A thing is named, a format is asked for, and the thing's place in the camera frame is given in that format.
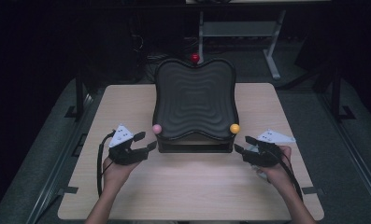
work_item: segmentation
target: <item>floor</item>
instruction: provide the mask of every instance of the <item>floor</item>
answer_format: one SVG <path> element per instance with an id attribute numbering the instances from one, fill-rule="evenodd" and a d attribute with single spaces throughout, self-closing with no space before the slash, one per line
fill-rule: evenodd
<path id="1" fill-rule="evenodd" d="M 282 78 L 273 80 L 263 47 L 257 44 L 247 50 L 210 51 L 206 57 L 233 62 L 237 82 L 281 86 L 307 72 L 294 64 L 302 43 L 282 41 L 274 54 Z M 137 84 L 150 83 L 154 65 L 146 66 L 145 76 Z M 278 91 L 278 98 L 319 190 L 325 212 L 319 223 L 371 223 L 371 115 L 352 86 L 342 80 L 341 105 L 348 106 L 356 119 L 337 122 L 329 110 L 330 91 L 314 92 L 315 80 L 312 77 Z M 60 220 L 57 210 L 81 151 L 79 142 L 89 131 L 103 94 L 104 89 L 98 89 L 87 95 L 85 113 L 75 121 L 65 117 L 67 109 L 76 104 L 75 80 L 68 83 L 0 204 L 0 223 L 82 223 Z"/>

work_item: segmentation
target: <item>person's left hand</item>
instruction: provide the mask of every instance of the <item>person's left hand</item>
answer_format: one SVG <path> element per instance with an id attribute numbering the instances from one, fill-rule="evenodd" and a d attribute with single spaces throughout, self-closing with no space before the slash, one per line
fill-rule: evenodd
<path id="1" fill-rule="evenodd" d="M 104 160 L 104 188 L 103 193 L 108 193 L 111 196 L 116 196 L 129 178 L 130 173 L 137 167 L 140 162 L 130 165 L 119 165 L 112 163 L 110 158 Z"/>

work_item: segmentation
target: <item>black plastic platform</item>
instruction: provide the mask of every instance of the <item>black plastic platform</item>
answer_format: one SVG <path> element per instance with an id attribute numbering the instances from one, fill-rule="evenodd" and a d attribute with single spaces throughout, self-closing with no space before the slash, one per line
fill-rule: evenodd
<path id="1" fill-rule="evenodd" d="M 161 152 L 232 152 L 238 124 L 235 69 L 224 59 L 198 65 L 166 60 L 155 71 L 153 125 Z"/>

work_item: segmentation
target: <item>gray carpet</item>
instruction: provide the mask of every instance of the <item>gray carpet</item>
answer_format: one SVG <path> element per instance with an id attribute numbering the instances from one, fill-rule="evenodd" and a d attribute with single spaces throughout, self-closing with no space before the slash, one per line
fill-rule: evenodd
<path id="1" fill-rule="evenodd" d="M 222 57 L 233 62 L 237 82 L 271 82 L 278 86 L 305 73 L 293 64 L 300 46 L 301 43 L 278 45 L 274 58 L 282 75 L 279 81 L 272 80 L 263 54 L 258 48 L 254 51 L 228 51 L 206 57 Z M 325 212 L 325 218 L 320 223 L 371 223 L 371 194 L 338 131 L 338 124 L 333 121 L 321 100 L 329 96 L 329 93 L 318 95 L 313 92 L 313 81 L 312 78 L 292 90 L 278 91 L 278 97 L 311 179 L 320 190 L 319 197 Z M 147 78 L 140 81 L 148 82 L 150 80 Z M 104 90 L 100 90 L 92 95 L 85 115 L 79 122 L 75 122 L 75 119 L 64 117 L 67 108 L 75 105 L 75 82 L 68 84 L 0 204 L 0 223 L 27 223 L 35 220 L 36 217 L 32 214 L 35 204 L 40 203 L 40 200 L 46 201 L 42 203 L 44 209 L 48 202 L 53 203 L 45 210 L 46 213 L 42 214 L 38 223 L 82 223 L 60 220 L 57 210 L 62 197 L 58 197 L 57 201 L 53 199 L 60 189 L 67 187 L 78 159 L 71 154 L 82 134 L 88 132 L 103 93 Z M 341 99 L 342 105 L 348 105 L 356 117 L 353 120 L 344 120 L 341 126 L 349 133 L 371 171 L 371 115 L 346 82 L 343 82 Z M 58 163 L 62 164 L 62 168 L 55 174 L 57 181 L 47 187 L 46 180 Z M 43 193 L 42 189 L 48 189 L 48 192 Z"/>

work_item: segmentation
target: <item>background desk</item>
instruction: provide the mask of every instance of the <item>background desk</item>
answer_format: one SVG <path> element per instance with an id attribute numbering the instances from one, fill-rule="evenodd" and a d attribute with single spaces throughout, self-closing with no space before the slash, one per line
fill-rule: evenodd
<path id="1" fill-rule="evenodd" d="M 69 187 L 78 188 L 78 192 L 65 194 L 58 212 L 60 218 L 85 219 L 89 215 L 98 199 L 98 145 L 119 123 L 133 133 L 147 132 L 133 148 L 156 140 L 151 131 L 155 99 L 154 85 L 107 87 L 69 182 Z M 270 84 L 236 84 L 235 101 L 241 127 L 235 143 L 245 146 L 245 135 L 258 136 L 267 129 L 293 135 Z M 293 169 L 301 188 L 312 187 L 297 145 L 289 146 L 293 148 Z M 304 195 L 304 200 L 312 216 L 322 219 L 317 194 Z M 162 154 L 155 149 L 132 172 L 110 218 L 288 220 L 290 215 L 276 189 L 261 180 L 236 152 Z"/>

